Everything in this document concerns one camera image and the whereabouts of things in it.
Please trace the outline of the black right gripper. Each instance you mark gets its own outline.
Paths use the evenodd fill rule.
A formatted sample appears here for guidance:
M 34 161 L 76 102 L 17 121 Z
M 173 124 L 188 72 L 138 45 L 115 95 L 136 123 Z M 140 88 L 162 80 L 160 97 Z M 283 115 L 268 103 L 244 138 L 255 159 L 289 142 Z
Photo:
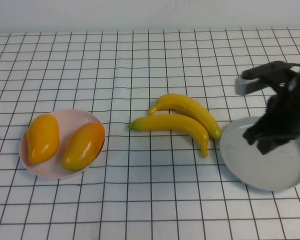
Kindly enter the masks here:
M 242 137 L 250 146 L 257 141 L 262 155 L 300 137 L 300 72 L 279 87 L 269 99 L 265 114 Z

